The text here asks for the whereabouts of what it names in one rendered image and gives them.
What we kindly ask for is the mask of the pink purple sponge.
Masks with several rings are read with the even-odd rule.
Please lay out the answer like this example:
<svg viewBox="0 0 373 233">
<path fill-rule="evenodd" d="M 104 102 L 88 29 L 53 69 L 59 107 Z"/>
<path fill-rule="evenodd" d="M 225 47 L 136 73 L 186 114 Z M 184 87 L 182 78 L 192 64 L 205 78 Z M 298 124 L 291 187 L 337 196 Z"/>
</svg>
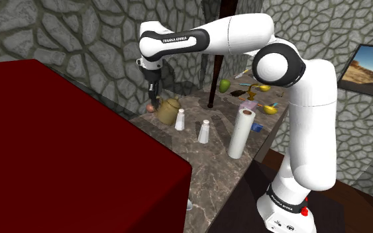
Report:
<svg viewBox="0 0 373 233">
<path fill-rule="evenodd" d="M 256 107 L 258 106 L 258 102 L 257 101 L 250 101 L 250 100 L 245 100 L 243 101 L 240 106 L 239 106 L 239 110 L 241 109 L 246 109 L 246 110 L 253 110 L 255 109 Z"/>
</svg>

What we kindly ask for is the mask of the orange pencil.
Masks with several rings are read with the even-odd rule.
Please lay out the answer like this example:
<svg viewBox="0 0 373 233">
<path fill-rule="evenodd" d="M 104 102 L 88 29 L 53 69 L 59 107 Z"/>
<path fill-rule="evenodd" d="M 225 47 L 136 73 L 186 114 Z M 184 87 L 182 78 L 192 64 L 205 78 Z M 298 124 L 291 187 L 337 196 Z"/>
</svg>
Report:
<svg viewBox="0 0 373 233">
<path fill-rule="evenodd" d="M 241 98 L 241 97 L 238 97 L 238 99 L 242 100 L 242 101 L 247 101 L 248 99 L 244 99 L 244 98 Z M 259 107 L 263 107 L 262 104 L 258 103 L 257 106 Z"/>
</svg>

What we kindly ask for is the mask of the olive green teapot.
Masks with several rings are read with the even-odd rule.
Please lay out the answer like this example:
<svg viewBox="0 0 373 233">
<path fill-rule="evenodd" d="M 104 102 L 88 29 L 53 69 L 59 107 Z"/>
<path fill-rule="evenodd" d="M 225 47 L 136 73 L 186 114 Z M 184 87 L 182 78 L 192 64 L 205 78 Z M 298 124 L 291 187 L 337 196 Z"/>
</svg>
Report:
<svg viewBox="0 0 373 233">
<path fill-rule="evenodd" d="M 156 97 L 159 101 L 159 107 L 156 111 L 157 119 L 165 125 L 174 125 L 178 111 L 181 109 L 181 104 L 179 102 L 179 97 L 163 99 L 159 96 Z"/>
</svg>

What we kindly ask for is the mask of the dark red cabinet block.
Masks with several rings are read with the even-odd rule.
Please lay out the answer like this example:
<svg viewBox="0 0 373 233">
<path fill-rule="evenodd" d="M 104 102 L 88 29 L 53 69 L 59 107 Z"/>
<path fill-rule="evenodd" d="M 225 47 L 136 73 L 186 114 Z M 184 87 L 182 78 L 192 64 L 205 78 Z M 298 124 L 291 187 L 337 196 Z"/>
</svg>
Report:
<svg viewBox="0 0 373 233">
<path fill-rule="evenodd" d="M 0 62 L 0 233 L 183 233 L 190 179 L 44 64 Z"/>
</svg>

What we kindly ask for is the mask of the white paper towel roll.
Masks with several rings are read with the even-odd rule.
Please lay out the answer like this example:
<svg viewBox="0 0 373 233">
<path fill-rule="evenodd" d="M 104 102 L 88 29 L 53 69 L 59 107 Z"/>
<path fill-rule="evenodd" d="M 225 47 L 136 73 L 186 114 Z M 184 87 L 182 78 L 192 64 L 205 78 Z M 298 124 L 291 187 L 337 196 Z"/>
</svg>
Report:
<svg viewBox="0 0 373 233">
<path fill-rule="evenodd" d="M 227 152 L 230 158 L 239 159 L 242 156 L 255 116 L 250 109 L 239 109 Z"/>
</svg>

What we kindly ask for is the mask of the framed desert landscape picture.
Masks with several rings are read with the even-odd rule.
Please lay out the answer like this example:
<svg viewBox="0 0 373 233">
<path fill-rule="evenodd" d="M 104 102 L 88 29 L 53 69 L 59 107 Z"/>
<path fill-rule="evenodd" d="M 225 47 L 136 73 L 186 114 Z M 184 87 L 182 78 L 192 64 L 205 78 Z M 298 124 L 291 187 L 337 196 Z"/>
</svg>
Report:
<svg viewBox="0 0 373 233">
<path fill-rule="evenodd" d="M 338 80 L 338 88 L 373 96 L 373 45 L 358 45 Z"/>
</svg>

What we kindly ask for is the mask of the dark brown pole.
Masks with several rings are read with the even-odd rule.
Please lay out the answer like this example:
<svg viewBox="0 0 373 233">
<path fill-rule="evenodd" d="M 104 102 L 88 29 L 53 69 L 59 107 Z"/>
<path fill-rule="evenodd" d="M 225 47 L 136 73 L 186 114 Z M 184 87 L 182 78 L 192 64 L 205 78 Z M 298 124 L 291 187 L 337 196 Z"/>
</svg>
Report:
<svg viewBox="0 0 373 233">
<path fill-rule="evenodd" d="M 219 10 L 219 19 L 233 16 L 237 9 L 237 4 L 239 0 L 221 0 L 220 10 Z M 211 90 L 209 94 L 209 102 L 207 107 L 212 108 L 213 102 L 215 98 L 215 92 L 217 88 L 217 81 L 219 77 L 219 72 L 221 70 L 221 65 L 223 63 L 223 56 L 216 55 L 214 59 L 214 66 L 213 66 L 213 80 L 211 84 Z"/>
</svg>

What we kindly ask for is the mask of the dark robot stand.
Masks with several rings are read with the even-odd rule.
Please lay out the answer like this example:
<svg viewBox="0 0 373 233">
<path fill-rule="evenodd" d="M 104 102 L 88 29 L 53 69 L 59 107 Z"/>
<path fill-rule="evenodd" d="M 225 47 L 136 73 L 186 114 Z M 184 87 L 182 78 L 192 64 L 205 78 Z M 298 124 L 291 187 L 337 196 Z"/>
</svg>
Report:
<svg viewBox="0 0 373 233">
<path fill-rule="evenodd" d="M 277 170 L 276 162 L 253 161 L 208 233 L 271 233 L 256 209 L 256 201 Z M 311 192 L 309 208 L 317 233 L 373 233 L 373 207 L 355 189 L 339 182 L 330 191 Z"/>
</svg>

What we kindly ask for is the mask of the yellow bowl with blue spoon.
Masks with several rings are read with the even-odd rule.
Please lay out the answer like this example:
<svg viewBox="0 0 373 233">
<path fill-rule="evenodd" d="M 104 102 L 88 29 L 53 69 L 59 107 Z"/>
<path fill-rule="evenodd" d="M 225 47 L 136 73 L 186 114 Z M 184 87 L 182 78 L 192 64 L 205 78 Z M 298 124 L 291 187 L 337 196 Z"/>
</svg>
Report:
<svg viewBox="0 0 373 233">
<path fill-rule="evenodd" d="M 271 105 L 264 105 L 263 110 L 267 115 L 274 115 L 278 112 L 276 105 L 277 103 L 273 103 Z"/>
</svg>

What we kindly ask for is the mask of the brass candlestick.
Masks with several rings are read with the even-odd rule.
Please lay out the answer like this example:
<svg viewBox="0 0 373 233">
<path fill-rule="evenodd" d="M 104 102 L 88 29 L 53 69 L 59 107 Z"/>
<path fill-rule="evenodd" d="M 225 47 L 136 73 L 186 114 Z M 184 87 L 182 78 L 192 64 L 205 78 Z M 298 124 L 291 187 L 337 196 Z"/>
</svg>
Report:
<svg viewBox="0 0 373 233">
<path fill-rule="evenodd" d="M 252 92 L 252 88 L 253 87 L 258 87 L 258 84 L 252 84 L 252 85 L 249 86 L 248 91 L 247 91 L 247 93 L 248 93 L 248 98 L 247 99 L 249 101 L 253 101 L 254 100 L 254 96 L 256 95 L 255 92 Z"/>
</svg>

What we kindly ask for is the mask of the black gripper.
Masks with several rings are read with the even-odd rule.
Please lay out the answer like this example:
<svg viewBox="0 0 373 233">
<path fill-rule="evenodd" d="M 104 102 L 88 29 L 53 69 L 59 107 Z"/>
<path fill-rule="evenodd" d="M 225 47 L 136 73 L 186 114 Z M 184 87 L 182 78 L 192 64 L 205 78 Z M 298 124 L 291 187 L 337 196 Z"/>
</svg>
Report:
<svg viewBox="0 0 373 233">
<path fill-rule="evenodd" d="M 159 90 L 159 81 L 161 79 L 161 69 L 157 70 L 148 70 L 146 68 L 142 68 L 142 73 L 144 75 L 145 80 L 148 82 L 148 96 L 151 101 L 151 105 L 158 109 L 159 102 L 158 102 L 158 90 Z"/>
</svg>

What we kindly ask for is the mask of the white salt shaker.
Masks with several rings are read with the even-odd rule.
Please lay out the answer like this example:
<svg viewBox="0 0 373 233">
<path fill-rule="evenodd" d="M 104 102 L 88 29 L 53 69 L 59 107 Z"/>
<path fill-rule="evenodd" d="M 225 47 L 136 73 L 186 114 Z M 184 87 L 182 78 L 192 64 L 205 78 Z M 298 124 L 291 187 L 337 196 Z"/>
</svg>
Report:
<svg viewBox="0 0 373 233">
<path fill-rule="evenodd" d="M 177 117 L 176 117 L 175 129 L 178 131 L 182 131 L 184 129 L 184 122 L 185 122 L 184 110 L 179 109 Z"/>
<path fill-rule="evenodd" d="M 197 141 L 201 144 L 208 143 L 209 141 L 209 120 L 204 120 L 202 122 Z"/>
</svg>

